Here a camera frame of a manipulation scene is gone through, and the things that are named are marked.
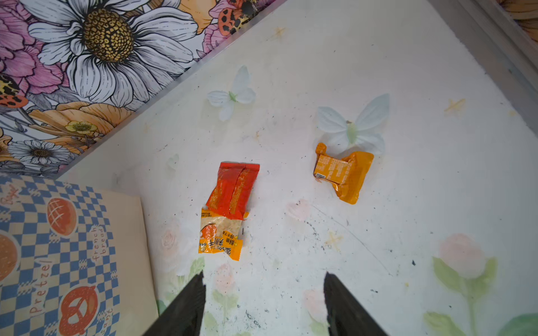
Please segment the small orange white candy packet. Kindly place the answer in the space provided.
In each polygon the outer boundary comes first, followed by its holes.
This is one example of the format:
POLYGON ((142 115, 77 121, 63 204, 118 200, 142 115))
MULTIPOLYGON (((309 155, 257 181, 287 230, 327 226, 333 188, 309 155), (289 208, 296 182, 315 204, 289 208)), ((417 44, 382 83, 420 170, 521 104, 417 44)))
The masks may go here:
POLYGON ((202 209, 200 214, 200 237, 198 253, 225 253, 231 260, 239 261, 243 241, 239 238, 242 220, 229 219, 209 209, 202 209))

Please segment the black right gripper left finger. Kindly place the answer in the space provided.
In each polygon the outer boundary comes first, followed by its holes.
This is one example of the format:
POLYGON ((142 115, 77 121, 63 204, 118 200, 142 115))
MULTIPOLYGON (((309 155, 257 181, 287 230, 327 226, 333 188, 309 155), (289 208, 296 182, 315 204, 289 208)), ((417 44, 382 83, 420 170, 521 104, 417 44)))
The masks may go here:
POLYGON ((206 304, 204 274, 199 272, 182 289, 143 336, 199 336, 206 304))

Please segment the small orange snack packet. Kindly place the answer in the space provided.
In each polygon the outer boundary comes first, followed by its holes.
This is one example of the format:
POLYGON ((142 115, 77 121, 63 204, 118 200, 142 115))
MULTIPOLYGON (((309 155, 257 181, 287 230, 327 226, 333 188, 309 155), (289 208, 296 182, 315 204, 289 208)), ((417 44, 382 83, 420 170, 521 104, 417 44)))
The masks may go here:
POLYGON ((317 145, 313 176, 319 181, 329 182, 341 201, 356 204, 374 155, 357 151, 343 159, 336 159, 328 156, 326 151, 325 144, 317 145))

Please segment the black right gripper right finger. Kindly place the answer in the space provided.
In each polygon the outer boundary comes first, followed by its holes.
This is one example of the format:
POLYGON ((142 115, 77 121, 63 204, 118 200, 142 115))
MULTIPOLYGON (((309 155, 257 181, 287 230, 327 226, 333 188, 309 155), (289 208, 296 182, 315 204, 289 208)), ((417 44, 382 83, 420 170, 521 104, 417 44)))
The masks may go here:
POLYGON ((324 277, 324 301, 330 336, 388 336, 342 281, 329 272, 324 277))

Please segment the blue checkered paper bag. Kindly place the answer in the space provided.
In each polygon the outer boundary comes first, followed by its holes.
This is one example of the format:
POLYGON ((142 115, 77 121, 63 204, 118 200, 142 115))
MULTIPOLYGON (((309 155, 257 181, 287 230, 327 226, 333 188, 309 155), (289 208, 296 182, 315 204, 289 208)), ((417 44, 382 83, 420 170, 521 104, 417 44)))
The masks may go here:
POLYGON ((1 175, 1 334, 142 335, 157 318, 140 198, 1 175))

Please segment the red snack packet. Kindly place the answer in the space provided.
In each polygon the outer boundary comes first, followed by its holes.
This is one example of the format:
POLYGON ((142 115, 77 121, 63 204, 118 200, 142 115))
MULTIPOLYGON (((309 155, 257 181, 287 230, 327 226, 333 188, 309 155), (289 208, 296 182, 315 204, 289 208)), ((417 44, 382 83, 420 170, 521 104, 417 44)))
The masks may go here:
POLYGON ((222 162, 217 184, 206 203, 207 208, 231 220, 244 220, 259 170, 258 164, 222 162))

